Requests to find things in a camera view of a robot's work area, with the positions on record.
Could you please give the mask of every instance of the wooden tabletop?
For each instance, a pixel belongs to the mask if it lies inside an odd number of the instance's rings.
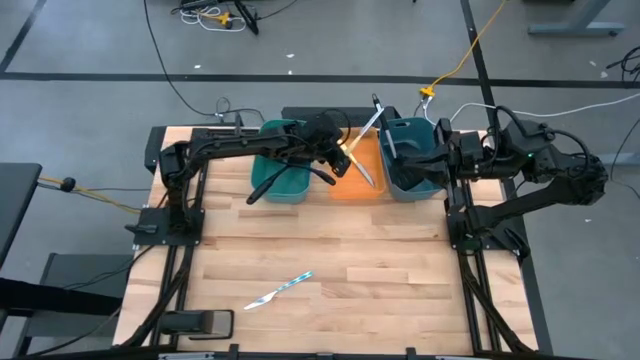
[[[163,146],[189,140],[192,128],[167,128]],[[185,309],[233,309],[233,338],[190,341],[180,350],[472,354],[457,255],[450,248],[440,192],[397,203],[336,201],[312,176],[299,205],[247,205],[253,157],[214,160],[204,195],[203,241],[196,248]],[[149,204],[165,192],[156,172]],[[498,181],[472,184],[477,204],[502,201]],[[127,339],[158,298],[167,248],[156,247],[131,271],[114,344]],[[485,252],[494,303],[521,340],[537,348],[518,262]],[[314,276],[270,303],[243,307],[283,283]],[[486,323],[479,304],[483,345]]]

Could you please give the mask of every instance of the orange tray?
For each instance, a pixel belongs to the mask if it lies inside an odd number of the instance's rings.
[[[342,129],[342,132],[346,134],[347,130]],[[352,128],[351,135],[345,145],[349,146],[359,132],[360,128]],[[378,141],[377,129],[369,129],[353,151],[353,156],[367,170],[369,176],[373,179],[375,187],[372,187],[358,168],[351,164],[342,178],[336,178],[336,185],[329,187],[329,196],[336,200],[351,200],[375,199],[382,195],[387,189],[387,182],[382,158],[380,157],[380,142]]]

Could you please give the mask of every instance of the fork with blue handle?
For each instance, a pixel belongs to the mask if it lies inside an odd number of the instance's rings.
[[[295,278],[295,279],[293,279],[293,280],[289,281],[288,283],[286,283],[286,284],[284,284],[284,285],[280,286],[280,287],[279,287],[279,288],[277,288],[275,291],[272,291],[272,292],[268,293],[267,295],[265,295],[265,296],[263,296],[263,297],[259,298],[258,300],[256,300],[256,301],[252,302],[251,304],[249,304],[249,305],[245,306],[245,307],[244,307],[244,309],[245,309],[245,310],[250,310],[250,309],[253,309],[253,308],[258,307],[258,306],[260,306],[260,305],[264,305],[264,304],[268,303],[269,301],[271,301],[271,299],[273,299],[273,297],[274,297],[277,293],[279,293],[280,291],[283,291],[283,290],[285,290],[285,289],[288,289],[288,288],[290,288],[291,286],[293,286],[293,285],[295,285],[295,284],[297,284],[297,283],[299,283],[299,282],[301,282],[301,281],[303,281],[303,280],[306,280],[306,279],[310,278],[311,276],[313,276],[313,272],[311,272],[311,271],[307,271],[306,273],[304,273],[304,274],[302,274],[302,275],[298,276],[297,278]]]

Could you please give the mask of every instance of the blue plastic bin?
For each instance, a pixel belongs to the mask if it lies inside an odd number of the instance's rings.
[[[270,120],[262,125],[260,131],[293,122],[295,121]],[[310,166],[311,162],[301,165]],[[267,159],[264,156],[256,156],[253,160],[253,168],[251,169],[251,186],[253,186],[254,189],[257,188],[264,180],[284,166],[284,164]],[[289,168],[278,177],[273,186],[263,195],[263,198],[272,203],[301,203],[307,197],[307,192],[309,192],[310,180],[311,172],[299,168]]]
[[[409,118],[389,120],[389,131],[393,138],[396,148],[400,144],[408,144],[416,149],[417,153],[427,154],[435,148],[433,139],[433,125],[424,118]],[[383,133],[380,133],[380,152],[382,153],[382,161],[384,162],[384,175],[389,184],[391,196],[399,202],[411,202],[416,200],[425,200],[440,191],[440,187],[431,181],[424,180],[408,191],[403,191],[391,182],[389,176],[389,168],[393,163],[393,155],[389,147],[389,141]]]

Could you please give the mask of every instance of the gray floor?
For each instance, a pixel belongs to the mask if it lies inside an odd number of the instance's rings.
[[[171,73],[358,74],[438,76],[452,69],[469,42],[460,4],[449,0],[314,2],[300,0],[249,32],[209,33],[168,15],[174,0],[149,0],[152,23]],[[8,48],[35,1],[0,1],[0,52]],[[275,9],[285,0],[256,3]],[[141,1],[49,0],[10,72],[159,73]],[[497,1],[472,0],[476,23]],[[526,35],[526,24],[566,16],[571,5],[511,1],[482,41],[491,78],[598,80],[604,65],[637,46],[634,0],[612,2],[602,17],[625,21],[617,38],[549,39]],[[608,71],[609,78],[619,73]],[[477,76],[473,62],[457,75]],[[376,92],[409,116],[416,85],[302,83],[179,83],[193,106],[213,111],[227,96],[234,107],[255,107],[278,118],[283,106],[370,106]],[[493,88],[513,109],[551,113],[633,94],[630,90]],[[480,89],[440,86],[430,117],[449,117],[462,104],[482,102]],[[617,150],[640,114],[640,100],[549,120],[582,137],[596,153]],[[250,124],[257,119],[247,117]],[[149,128],[206,119],[186,109],[163,82],[0,81],[0,161],[34,161],[53,177],[85,186],[146,187],[142,167]],[[458,128],[483,129],[486,114],[467,109]],[[640,149],[640,134],[626,151]],[[616,170],[640,186],[635,169]],[[525,186],[522,192],[532,190]],[[146,193],[114,197],[131,205]],[[640,202],[618,185],[592,207],[556,206],[525,216],[554,350],[560,355],[628,359],[640,352],[640,243],[634,220]],[[130,253],[123,225],[135,217],[84,198],[39,189],[0,275],[36,282],[50,252]],[[10,354],[12,320],[0,342]],[[100,342],[86,342],[79,349]]]

